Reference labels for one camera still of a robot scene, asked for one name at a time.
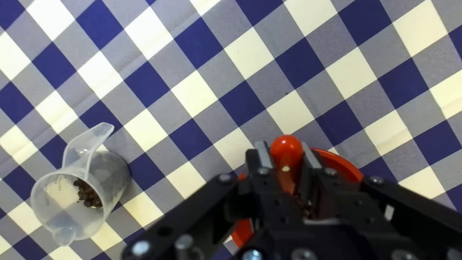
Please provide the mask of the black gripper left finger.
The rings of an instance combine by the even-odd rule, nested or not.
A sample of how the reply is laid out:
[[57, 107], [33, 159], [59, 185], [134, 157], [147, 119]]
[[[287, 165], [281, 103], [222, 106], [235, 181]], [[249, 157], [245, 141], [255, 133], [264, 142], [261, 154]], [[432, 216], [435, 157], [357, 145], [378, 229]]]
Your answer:
[[252, 190], [256, 194], [268, 193], [274, 183], [274, 167], [265, 142], [255, 142], [252, 149], [245, 152], [245, 164]]

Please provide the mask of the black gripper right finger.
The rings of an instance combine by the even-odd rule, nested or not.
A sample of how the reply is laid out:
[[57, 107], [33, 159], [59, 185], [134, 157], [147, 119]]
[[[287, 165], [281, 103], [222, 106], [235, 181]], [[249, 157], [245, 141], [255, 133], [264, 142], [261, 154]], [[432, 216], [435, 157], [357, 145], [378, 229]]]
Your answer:
[[333, 168], [324, 167], [317, 154], [305, 144], [301, 144], [303, 161], [300, 172], [300, 193], [313, 194], [324, 178], [334, 178], [337, 172]]

